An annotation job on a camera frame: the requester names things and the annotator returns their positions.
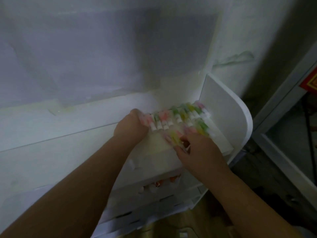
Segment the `person's right hand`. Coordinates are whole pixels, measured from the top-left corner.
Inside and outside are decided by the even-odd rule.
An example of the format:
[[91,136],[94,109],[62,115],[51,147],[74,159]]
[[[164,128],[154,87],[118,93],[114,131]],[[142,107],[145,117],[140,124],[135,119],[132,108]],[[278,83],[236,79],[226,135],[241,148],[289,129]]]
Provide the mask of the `person's right hand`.
[[200,182],[212,178],[217,180],[221,176],[231,172],[218,146],[212,139],[200,134],[188,134],[181,137],[184,146],[189,147],[186,154],[181,147],[174,149],[180,161],[186,169]]

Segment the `person's right arm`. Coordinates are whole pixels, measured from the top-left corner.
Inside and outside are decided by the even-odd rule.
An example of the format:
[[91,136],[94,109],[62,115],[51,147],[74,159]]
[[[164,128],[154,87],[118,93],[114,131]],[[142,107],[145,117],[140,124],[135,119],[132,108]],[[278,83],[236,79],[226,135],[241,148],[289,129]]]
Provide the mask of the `person's right arm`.
[[178,158],[222,204],[239,234],[253,237],[301,237],[270,206],[229,169],[216,144],[205,136],[190,134],[181,140],[189,154],[176,146]]

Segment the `red and gold poster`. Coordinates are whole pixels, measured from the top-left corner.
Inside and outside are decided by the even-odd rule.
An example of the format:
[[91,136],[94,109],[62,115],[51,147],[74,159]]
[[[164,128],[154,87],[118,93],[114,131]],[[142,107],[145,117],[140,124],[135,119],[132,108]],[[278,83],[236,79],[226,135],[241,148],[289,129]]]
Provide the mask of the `red and gold poster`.
[[307,91],[317,93],[317,67],[305,78],[300,87]]

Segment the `black cable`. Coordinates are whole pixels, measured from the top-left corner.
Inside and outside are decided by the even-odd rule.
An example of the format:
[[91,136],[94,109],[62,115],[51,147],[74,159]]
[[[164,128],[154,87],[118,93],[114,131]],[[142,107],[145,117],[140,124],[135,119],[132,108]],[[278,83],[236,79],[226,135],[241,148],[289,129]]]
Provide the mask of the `black cable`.
[[314,184],[317,186],[317,170],[316,170],[316,161],[315,161],[315,155],[314,155],[314,146],[313,146],[313,139],[312,134],[310,131],[310,120],[309,120],[309,114],[308,114],[308,108],[307,108],[307,97],[309,93],[306,93],[303,98],[301,99],[301,103],[303,106],[304,114],[305,114],[305,120],[306,120],[306,128],[307,128],[307,134],[308,134],[308,142],[309,142],[309,151],[310,151],[310,157],[312,160],[312,166],[313,166],[313,175],[314,175]]

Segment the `floor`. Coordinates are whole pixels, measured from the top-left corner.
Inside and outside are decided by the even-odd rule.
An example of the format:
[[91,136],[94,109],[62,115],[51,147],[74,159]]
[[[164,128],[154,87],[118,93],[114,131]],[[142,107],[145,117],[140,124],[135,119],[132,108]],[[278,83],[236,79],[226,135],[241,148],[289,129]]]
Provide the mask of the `floor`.
[[208,192],[194,209],[166,217],[120,238],[230,238],[231,221],[220,203]]

